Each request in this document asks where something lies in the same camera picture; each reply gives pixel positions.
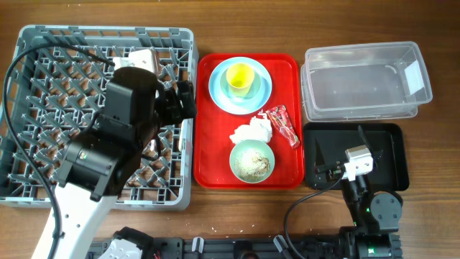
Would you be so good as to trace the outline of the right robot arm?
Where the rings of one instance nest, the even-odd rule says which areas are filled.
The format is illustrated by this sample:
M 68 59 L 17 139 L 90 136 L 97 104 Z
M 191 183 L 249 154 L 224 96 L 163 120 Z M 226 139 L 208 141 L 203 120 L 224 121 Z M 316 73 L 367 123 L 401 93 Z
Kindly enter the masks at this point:
M 344 201 L 354 221 L 341 227 L 333 245 L 334 258 L 401 258 L 400 238 L 395 234 L 402 216 L 403 199 L 394 191 L 374 191 L 368 174 L 377 169 L 377 154 L 362 127 L 363 144 L 345 150 L 346 160 L 327 164 L 316 143 L 315 172 L 340 185 Z

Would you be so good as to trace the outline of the clear plastic bin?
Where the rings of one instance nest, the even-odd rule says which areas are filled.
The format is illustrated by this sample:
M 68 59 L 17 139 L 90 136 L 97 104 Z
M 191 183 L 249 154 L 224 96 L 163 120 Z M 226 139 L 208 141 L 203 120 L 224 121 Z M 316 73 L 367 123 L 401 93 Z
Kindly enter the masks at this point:
M 311 48 L 300 82 L 311 122 L 411 118 L 433 99 L 423 56 L 412 41 Z

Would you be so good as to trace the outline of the red plastic tray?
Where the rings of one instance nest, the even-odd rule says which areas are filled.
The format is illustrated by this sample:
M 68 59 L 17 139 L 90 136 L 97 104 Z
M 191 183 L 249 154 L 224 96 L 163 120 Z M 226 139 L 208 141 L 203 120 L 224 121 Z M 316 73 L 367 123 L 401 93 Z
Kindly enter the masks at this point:
M 252 115 L 233 115 L 218 108 L 211 99 L 208 82 L 212 70 L 234 54 L 214 53 L 198 62 L 196 105 L 193 146 L 193 175 L 205 188 L 281 189 L 298 187 L 305 176 L 303 147 L 291 148 L 288 141 L 277 131 L 268 143 L 275 156 L 274 170 L 261 183 L 240 181 L 232 172 L 229 157 L 234 144 L 229 139 L 234 130 L 246 124 Z M 299 67 L 295 59 L 281 53 L 252 53 L 246 55 L 260 62 L 272 78 L 272 94 L 262 107 L 270 109 L 284 105 L 290 122 L 302 140 L 302 112 L 300 108 Z

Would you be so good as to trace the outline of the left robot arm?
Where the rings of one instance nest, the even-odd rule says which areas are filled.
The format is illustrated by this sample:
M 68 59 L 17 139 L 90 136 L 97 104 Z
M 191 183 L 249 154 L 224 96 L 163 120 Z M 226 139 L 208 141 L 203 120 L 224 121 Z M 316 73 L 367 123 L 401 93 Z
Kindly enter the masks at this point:
M 148 70 L 124 67 L 106 84 L 106 100 L 86 127 L 68 141 L 57 173 L 52 209 L 33 258 L 84 258 L 142 153 L 161 127 L 197 115 L 191 81 L 165 88 Z

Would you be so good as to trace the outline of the yellow plastic cup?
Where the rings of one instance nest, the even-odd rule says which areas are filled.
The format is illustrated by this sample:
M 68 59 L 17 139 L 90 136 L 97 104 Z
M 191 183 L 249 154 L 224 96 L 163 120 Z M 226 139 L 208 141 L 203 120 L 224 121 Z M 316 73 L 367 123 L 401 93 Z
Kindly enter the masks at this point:
M 254 69 L 246 63 L 233 64 L 226 71 L 229 90 L 237 97 L 244 97 L 249 93 L 254 77 Z

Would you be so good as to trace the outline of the black waste tray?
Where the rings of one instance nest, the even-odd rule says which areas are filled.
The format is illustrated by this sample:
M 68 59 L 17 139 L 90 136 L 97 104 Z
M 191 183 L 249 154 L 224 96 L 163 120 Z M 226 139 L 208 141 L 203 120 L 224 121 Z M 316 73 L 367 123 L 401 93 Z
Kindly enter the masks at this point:
M 331 186 L 335 180 L 327 180 L 324 174 L 315 174 L 315 139 L 321 146 L 327 163 L 346 161 L 345 150 L 363 145 L 358 133 L 361 125 L 375 151 L 383 150 L 378 169 L 368 174 L 376 191 L 404 191 L 409 186 L 408 165 L 405 157 L 403 132 L 391 123 L 343 123 L 311 122 L 303 127 L 305 156 L 305 184 L 315 190 Z

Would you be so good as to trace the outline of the red snack wrapper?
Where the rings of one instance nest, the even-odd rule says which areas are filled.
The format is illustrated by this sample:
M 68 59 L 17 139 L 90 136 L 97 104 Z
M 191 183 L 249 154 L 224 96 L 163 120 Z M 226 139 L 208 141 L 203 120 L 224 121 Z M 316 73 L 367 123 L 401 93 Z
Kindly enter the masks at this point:
M 291 148 L 297 148 L 300 140 L 295 133 L 285 105 L 272 107 L 266 111 L 266 114 L 276 130 L 289 142 Z

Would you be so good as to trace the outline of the white napkin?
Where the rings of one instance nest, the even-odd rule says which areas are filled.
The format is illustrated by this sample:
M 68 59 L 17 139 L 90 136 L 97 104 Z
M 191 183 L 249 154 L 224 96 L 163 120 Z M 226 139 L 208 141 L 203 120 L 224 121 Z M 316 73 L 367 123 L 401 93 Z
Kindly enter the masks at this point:
M 238 126 L 229 139 L 236 145 L 244 140 L 259 140 L 269 143 L 272 139 L 271 121 L 267 116 L 263 118 L 252 117 L 249 124 Z

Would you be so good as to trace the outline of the white plastic fork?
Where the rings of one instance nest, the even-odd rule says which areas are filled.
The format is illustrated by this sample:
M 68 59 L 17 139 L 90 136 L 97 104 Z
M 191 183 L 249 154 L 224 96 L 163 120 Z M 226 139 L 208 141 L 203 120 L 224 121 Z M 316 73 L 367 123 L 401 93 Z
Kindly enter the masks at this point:
M 155 152 L 157 150 L 157 144 L 155 140 L 150 141 L 150 147 L 149 147 L 151 152 Z

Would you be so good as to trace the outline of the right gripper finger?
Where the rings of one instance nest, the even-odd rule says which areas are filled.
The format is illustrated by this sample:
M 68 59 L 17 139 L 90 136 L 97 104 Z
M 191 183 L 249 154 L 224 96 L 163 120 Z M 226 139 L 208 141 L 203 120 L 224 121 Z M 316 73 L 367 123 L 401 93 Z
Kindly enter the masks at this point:
M 364 132 L 364 130 L 362 129 L 362 126 L 359 125 L 358 126 L 358 133 L 359 133 L 359 136 L 360 138 L 362 139 L 364 145 L 368 148 L 368 150 L 370 151 L 370 154 L 373 158 L 373 168 L 374 169 L 378 169 L 378 162 L 380 160 L 380 158 L 382 157 L 382 154 L 383 154 L 383 150 L 378 150 L 378 151 L 375 151 L 372 146 L 370 145 L 370 142 L 369 140 L 367 139 L 367 136 Z
M 339 180 L 345 173 L 344 163 L 340 160 L 335 162 L 327 163 L 324 160 L 323 153 L 321 151 L 321 146 L 317 139 L 315 139 L 316 145 L 316 161 L 315 174 L 324 174 L 327 180 Z

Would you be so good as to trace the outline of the white plastic spoon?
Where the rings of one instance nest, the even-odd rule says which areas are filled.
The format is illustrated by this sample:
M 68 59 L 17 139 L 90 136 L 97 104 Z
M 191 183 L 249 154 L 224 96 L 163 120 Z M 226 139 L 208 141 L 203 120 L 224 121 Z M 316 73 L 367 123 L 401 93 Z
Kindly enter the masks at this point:
M 187 120 L 183 120 L 180 126 L 180 134 L 179 134 L 179 140 L 178 140 L 178 150 L 181 152 L 183 149 L 183 139 L 184 139 L 184 131 L 187 126 Z

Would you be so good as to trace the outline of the light blue plate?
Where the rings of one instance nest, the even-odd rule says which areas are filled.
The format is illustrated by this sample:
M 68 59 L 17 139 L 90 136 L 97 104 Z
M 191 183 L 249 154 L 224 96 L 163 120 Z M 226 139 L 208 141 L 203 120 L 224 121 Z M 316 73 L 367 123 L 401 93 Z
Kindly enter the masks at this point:
M 222 94 L 220 84 L 221 74 L 228 69 L 229 66 L 236 63 L 246 63 L 250 65 L 254 71 L 258 72 L 262 84 L 256 99 L 243 103 L 234 103 L 229 101 Z M 251 114 L 259 111 L 269 100 L 272 93 L 272 78 L 268 70 L 260 62 L 254 59 L 245 57 L 229 58 L 218 64 L 212 71 L 208 80 L 208 90 L 213 102 L 225 112 L 237 115 Z

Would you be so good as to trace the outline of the rice and food scraps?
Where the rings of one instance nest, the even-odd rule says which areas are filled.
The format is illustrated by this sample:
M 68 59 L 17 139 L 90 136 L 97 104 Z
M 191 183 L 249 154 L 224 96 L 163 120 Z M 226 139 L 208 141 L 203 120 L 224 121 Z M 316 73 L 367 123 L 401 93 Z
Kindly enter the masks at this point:
M 268 158 L 260 151 L 249 148 L 235 161 L 236 173 L 244 181 L 261 181 L 271 170 Z

